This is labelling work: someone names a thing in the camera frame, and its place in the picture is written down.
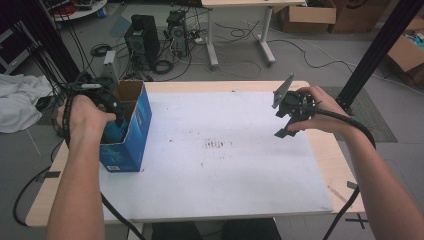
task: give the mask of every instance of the forearm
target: forearm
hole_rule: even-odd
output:
[[[353,128],[343,136],[375,237],[422,239],[422,213],[366,136]]]
[[[98,173],[100,137],[101,133],[88,127],[74,130],[50,213],[47,239],[104,239]]]

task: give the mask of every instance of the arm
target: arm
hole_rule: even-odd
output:
[[[336,101],[319,87],[301,88],[318,107],[347,116]],[[322,115],[294,123],[289,130],[320,129],[340,134],[349,149],[371,229],[376,239],[423,239],[424,217],[411,196],[358,129]]]
[[[57,121],[62,124],[63,107]],[[71,110],[69,155],[47,224],[47,239],[104,239],[99,185],[99,146],[107,121],[86,96],[76,96]]]

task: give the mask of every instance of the white cloth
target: white cloth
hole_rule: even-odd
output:
[[[51,92],[45,76],[0,74],[0,132],[13,133],[36,123],[42,114],[35,105]]]

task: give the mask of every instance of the black metal pole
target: black metal pole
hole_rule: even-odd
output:
[[[358,67],[336,98],[347,110],[367,83],[383,57],[401,36],[408,24],[424,5],[424,0],[401,0],[368,48]]]
[[[38,0],[15,0],[15,11],[35,41],[41,43],[66,82],[75,81],[80,73],[71,54],[53,28]]]

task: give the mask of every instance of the blue cardboard box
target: blue cardboard box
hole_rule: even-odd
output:
[[[114,94],[124,106],[128,131],[121,143],[100,145],[100,162],[109,172],[139,172],[152,118],[146,88],[142,81],[121,81]]]

